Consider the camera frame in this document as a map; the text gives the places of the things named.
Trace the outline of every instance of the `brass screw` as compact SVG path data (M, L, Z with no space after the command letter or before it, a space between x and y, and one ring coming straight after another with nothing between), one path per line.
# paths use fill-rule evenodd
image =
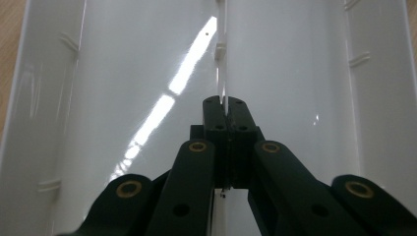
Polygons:
M117 187L116 194L121 199L129 199L138 194L141 189L141 182L136 180L128 180Z
M347 181L344 187L354 196L363 199L371 199L374 197L374 191L365 184L356 181Z
M279 152L279 146L273 143L265 143L262 145L262 149L264 151L270 152L270 153L276 153Z
M191 151L200 152L206 150L208 146L205 143L194 142L188 146Z

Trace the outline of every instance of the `wooden surface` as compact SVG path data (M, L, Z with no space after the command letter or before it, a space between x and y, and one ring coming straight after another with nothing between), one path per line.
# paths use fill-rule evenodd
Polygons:
M0 140L6 118L26 0L0 0ZM408 20L417 58L417 0L407 0Z

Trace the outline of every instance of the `screw hole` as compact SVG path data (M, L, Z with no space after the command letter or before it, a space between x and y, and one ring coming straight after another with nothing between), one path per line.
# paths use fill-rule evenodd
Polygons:
M322 205L313 205L312 211L314 214L320 217L327 217L328 216L328 209Z
M371 199L374 197L374 191L372 191L368 185L356 181L348 181L345 183L344 187L349 193L359 198Z
M116 194L121 199L129 199L138 194L142 189L142 184L139 181L129 180L117 187Z
M183 205L183 204L177 205L174 207L172 212L178 217L183 217L190 212L190 207L188 205Z
M264 151L271 152L271 153L279 152L279 146L276 144L269 144L269 143L263 144L262 149Z
M207 148L208 146L205 143L200 143L200 142L195 142L192 143L188 146L188 148L191 151L203 151Z

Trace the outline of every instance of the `white plastic bin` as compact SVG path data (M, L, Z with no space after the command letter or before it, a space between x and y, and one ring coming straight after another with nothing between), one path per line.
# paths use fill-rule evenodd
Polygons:
M369 178L417 214L404 1L29 0L0 158L0 235L79 227L107 183L168 170L202 101L245 100L321 181ZM259 235L245 191L213 235Z

